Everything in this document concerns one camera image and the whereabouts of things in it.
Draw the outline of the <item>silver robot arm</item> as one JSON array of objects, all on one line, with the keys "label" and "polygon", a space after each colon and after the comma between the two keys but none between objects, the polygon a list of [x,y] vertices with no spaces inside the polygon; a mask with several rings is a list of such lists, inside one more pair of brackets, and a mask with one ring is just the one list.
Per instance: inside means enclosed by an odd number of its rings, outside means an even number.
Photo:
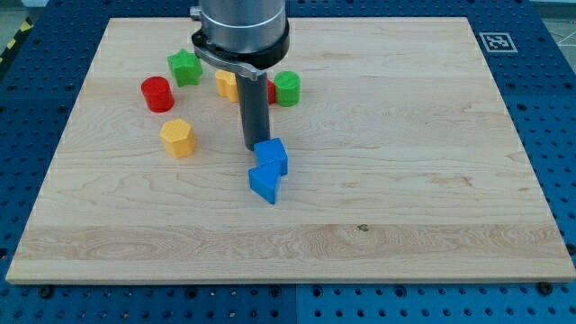
[{"label": "silver robot arm", "polygon": [[206,63],[256,81],[290,48],[284,0],[201,0],[189,9],[201,27],[192,36]]}]

